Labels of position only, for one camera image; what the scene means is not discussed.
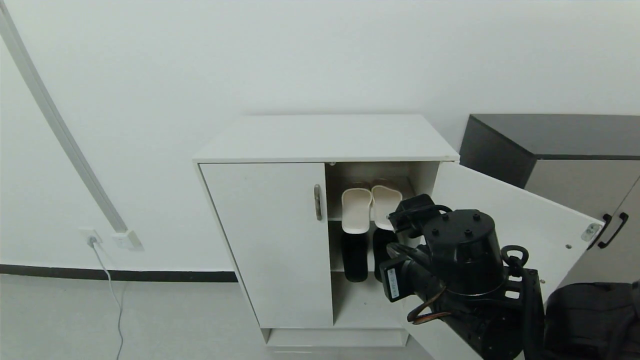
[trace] shoe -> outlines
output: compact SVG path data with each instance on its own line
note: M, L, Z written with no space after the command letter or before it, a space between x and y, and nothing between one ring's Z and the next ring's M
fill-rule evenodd
M367 248L369 241L367 234L343 233L340 238L342 249L342 263L344 264L344 277L351 282L367 280L369 269L367 268Z
M373 221L378 229L393 231L387 216L393 213L402 201L402 193L396 184L386 179L378 179L373 182L371 188L373 202Z
M376 263L374 268L374 275L376 280L382 282L382 276L380 274L380 264L386 260L391 259L387 253L387 244L397 243L398 237L393 231L384 229L376 229L373 232L373 259Z
M369 231L373 196L367 183L353 183L342 193L342 230L348 234Z

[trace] white power cord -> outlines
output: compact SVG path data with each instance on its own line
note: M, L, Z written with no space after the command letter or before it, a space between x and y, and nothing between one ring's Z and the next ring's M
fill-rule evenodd
M98 255L98 251L95 250L95 243L97 242L98 242L98 239L96 239L94 236L91 236L87 239L87 244L93 249L93 252L95 253L95 257L98 258L98 262L100 263L100 266L102 266L102 269L104 270L104 272L107 273L107 279L109 279L109 289L111 290L111 294L113 295L113 300L115 300L116 304L118 304L118 310L120 311L120 313L118 314L118 333L120 335L120 348L118 349L118 355L116 356L116 360L119 360L120 352L122 351L122 345L124 344L124 338L122 337L122 330L120 330L120 319L122 319L122 305L120 305L120 302L116 297L116 293L113 291L113 286L111 285L111 274L109 273L109 270L107 270L107 268L104 267L104 264L100 259L100 255Z

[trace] metal handle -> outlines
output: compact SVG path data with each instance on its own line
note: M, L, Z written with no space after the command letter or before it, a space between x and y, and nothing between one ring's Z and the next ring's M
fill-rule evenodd
M587 247L587 250L589 250L594 245L596 245L596 243L598 242L598 240L600 239L602 234L604 234L604 231L611 224L611 220L613 220L613 217L611 215L609 215L609 214L604 214L604 215L602 215L602 220L604 220L604 226L602 227L602 230L600 230L600 233L598 233L598 236L596 236L596 238L593 239L593 241L589 244L589 246Z
M314 198L316 200L316 219L322 221L322 207L320 206L320 185L314 186Z
M627 223L627 220L629 220L629 215L627 213L620 213L619 217L622 219L622 223L620 223L620 226L618 226L618 229L616 230L615 233L613 233L613 235L611 236L611 239L609 239L609 241L607 241L606 243L603 242L603 243L599 243L598 244L599 248L604 249L607 246L609 246L609 244L611 244L613 239L616 238L616 236L618 235L620 230L622 230L622 227Z

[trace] sticker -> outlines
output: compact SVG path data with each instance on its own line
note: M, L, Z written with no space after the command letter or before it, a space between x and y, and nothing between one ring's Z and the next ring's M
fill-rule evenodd
M398 296L400 296L400 291L398 290L398 279L396 279L395 268L391 268L387 270L387 279L389 279L389 290L391 290L391 298L395 299Z
M596 234L598 234L598 230L600 230L600 228L601 227L598 224L591 224L587 226L587 229L584 231L584 233L582 233L582 236L580 238L583 241L591 241L596 236Z

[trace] white shoe cabinet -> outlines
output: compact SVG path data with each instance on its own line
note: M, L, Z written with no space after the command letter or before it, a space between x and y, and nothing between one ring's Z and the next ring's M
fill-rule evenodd
M602 222L458 159L420 115L241 117L207 144L195 168L266 345L402 347L410 334L435 359L478 358L443 322L406 323L420 300L388 302L371 244L369 278L344 278L340 195L353 181L384 177L405 197L489 214L501 246L529 250L546 300Z

